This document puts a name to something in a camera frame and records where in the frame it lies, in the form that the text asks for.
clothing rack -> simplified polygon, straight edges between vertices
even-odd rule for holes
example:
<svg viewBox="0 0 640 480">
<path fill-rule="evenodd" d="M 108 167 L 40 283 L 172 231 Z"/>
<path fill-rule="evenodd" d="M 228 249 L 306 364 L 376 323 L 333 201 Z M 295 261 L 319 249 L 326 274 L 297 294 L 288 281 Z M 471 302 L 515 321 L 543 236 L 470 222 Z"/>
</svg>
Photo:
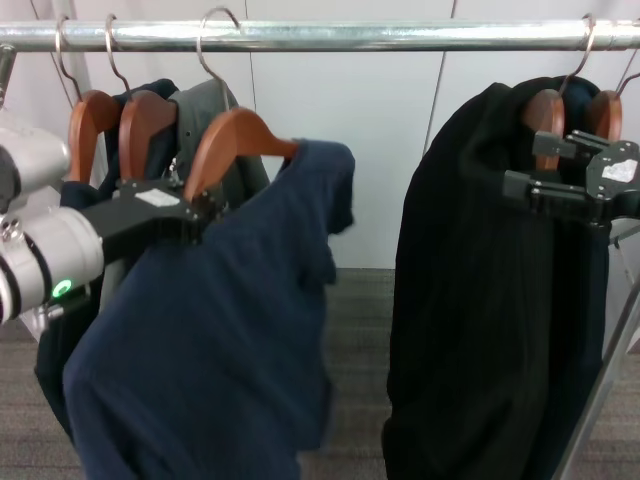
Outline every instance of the clothing rack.
<svg viewBox="0 0 640 480">
<path fill-rule="evenodd" d="M 106 21 L 67 21 L 63 51 L 104 52 Z M 200 21 L 112 24 L 118 51 L 195 51 Z M 202 29 L 207 52 L 383 52 L 585 50 L 583 20 L 487 22 L 240 22 L 212 19 Z M 54 52 L 55 21 L 1 22 L 0 44 L 17 52 Z M 640 48 L 640 21 L 598 20 L 593 50 Z"/>
</svg>

metal rack leg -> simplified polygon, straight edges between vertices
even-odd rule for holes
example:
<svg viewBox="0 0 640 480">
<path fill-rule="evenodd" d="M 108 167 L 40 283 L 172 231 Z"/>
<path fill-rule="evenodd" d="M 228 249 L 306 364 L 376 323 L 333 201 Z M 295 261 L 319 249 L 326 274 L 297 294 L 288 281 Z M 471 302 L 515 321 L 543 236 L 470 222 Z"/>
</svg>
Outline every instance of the metal rack leg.
<svg viewBox="0 0 640 480">
<path fill-rule="evenodd" d="M 613 332 L 611 342 L 604 356 L 603 365 L 596 383 L 591 390 L 587 404 L 582 412 L 580 420 L 573 431 L 571 440 L 562 456 L 560 465 L 556 470 L 553 480 L 573 480 L 573 465 L 579 453 L 583 450 L 593 427 L 598 420 L 613 382 L 619 376 L 622 361 L 627 354 L 629 343 L 633 334 L 640 325 L 640 280 L 633 284 L 631 293 L 620 316 L 618 325 Z"/>
<path fill-rule="evenodd" d="M 11 45 L 0 45 L 0 108 L 4 105 L 16 55 L 16 50 Z"/>
</svg>

dark jacket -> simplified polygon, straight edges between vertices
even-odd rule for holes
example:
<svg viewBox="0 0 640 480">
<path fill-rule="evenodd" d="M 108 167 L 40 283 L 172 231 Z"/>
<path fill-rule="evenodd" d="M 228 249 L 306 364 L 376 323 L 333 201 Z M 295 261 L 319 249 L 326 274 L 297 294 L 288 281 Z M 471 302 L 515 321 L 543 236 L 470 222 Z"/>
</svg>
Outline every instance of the dark jacket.
<svg viewBox="0 0 640 480">
<path fill-rule="evenodd" d="M 516 480 L 525 470 L 547 408 L 557 304 L 578 323 L 584 311 L 580 288 L 555 283 L 555 262 L 576 265 L 576 238 L 593 244 L 582 225 L 565 224 L 563 235 L 558 222 L 505 201 L 501 187 L 507 169 L 562 180 L 535 171 L 533 133 L 519 120 L 529 99 L 561 81 L 492 85 L 452 116 L 414 173 L 396 256 L 390 480 Z M 571 118 L 568 129 L 582 127 Z M 606 265 L 606 243 L 592 253 Z M 571 273 L 580 284 L 581 271 Z M 592 277 L 604 299 L 606 272 Z"/>
</svg>

gray carpet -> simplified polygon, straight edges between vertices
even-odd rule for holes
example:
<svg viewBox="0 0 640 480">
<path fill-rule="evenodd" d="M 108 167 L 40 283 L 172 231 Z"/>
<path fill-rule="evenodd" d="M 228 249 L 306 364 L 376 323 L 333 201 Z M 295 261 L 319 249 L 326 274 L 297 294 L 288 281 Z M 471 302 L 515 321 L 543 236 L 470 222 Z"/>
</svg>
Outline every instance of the gray carpet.
<svg viewBox="0 0 640 480">
<path fill-rule="evenodd" d="M 380 429 L 393 274 L 344 270 L 329 295 L 326 361 L 338 391 L 331 442 L 302 457 L 304 480 L 383 480 Z M 0 480 L 82 478 L 78 458 L 33 377 L 36 344 L 19 322 L 0 329 Z M 575 478 L 640 478 L 640 355 L 627 359 Z"/>
</svg>

hanging garment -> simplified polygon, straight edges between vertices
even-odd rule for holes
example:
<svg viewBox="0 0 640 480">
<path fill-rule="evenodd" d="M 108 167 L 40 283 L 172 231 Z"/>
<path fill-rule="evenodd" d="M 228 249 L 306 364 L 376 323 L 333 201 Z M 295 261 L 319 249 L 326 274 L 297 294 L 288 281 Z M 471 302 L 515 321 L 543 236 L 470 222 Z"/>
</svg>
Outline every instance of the hanging garment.
<svg viewBox="0 0 640 480">
<path fill-rule="evenodd" d="M 567 133 L 587 133 L 586 110 L 599 93 L 576 79 L 564 95 Z M 585 169 L 562 168 L 565 183 L 585 185 Z M 549 397 L 523 480 L 551 480 L 602 367 L 610 228 L 556 222 Z"/>
<path fill-rule="evenodd" d="M 200 144 L 200 139 L 213 119 L 224 112 L 222 85 L 209 80 L 189 90 L 176 92 L 169 100 L 178 105 L 178 144 L 176 172 L 187 179 Z M 233 92 L 227 88 L 229 107 L 237 107 Z M 222 192 L 211 192 L 218 202 L 229 204 L 233 210 L 269 185 L 269 178 L 260 157 L 238 157 L 222 179 Z"/>
<path fill-rule="evenodd" d="M 177 88 L 171 80 L 161 79 L 156 82 L 136 88 L 157 93 L 162 98 L 168 98 Z M 129 98 L 126 93 L 113 97 L 123 107 Z M 116 190 L 117 181 L 120 179 L 120 158 L 118 156 L 118 130 L 116 125 L 105 132 L 107 148 L 108 172 L 98 189 L 81 182 L 65 182 L 60 192 L 60 206 L 70 207 L 76 210 L 96 205 L 110 200 Z M 162 173 L 171 163 L 176 150 L 175 135 L 158 135 L 152 139 L 149 156 L 146 164 L 145 175 L 147 178 L 160 178 Z M 135 258 L 127 259 L 128 264 L 133 264 Z M 77 310 L 49 323 L 47 329 L 42 332 L 38 344 L 35 374 L 42 388 L 51 410 L 64 431 L 72 438 L 69 418 L 65 406 L 62 387 L 62 373 L 71 353 L 80 341 L 80 338 L 93 322 L 98 314 L 103 288 L 103 275 L 89 284 L 88 302 Z"/>
<path fill-rule="evenodd" d="M 145 252 L 65 368 L 88 478 L 299 478 L 330 416 L 327 237 L 353 222 L 354 167 L 302 141 L 201 245 Z"/>
<path fill-rule="evenodd" d="M 580 273 L 564 288 L 556 272 L 589 260 L 580 272 L 592 272 L 590 291 L 605 298 L 606 272 L 593 272 L 608 253 L 592 232 L 571 225 L 563 237 L 560 222 L 502 197 L 507 169 L 562 180 L 534 170 L 533 132 L 519 120 L 536 93 L 561 82 L 492 85 L 453 115 L 414 173 L 396 255 L 393 409 L 383 432 L 390 480 L 520 479 L 547 408 L 552 334 L 567 312 L 585 321 Z M 570 245 L 576 238 L 588 259 Z M 604 324 L 604 311 L 588 321 Z"/>
</svg>

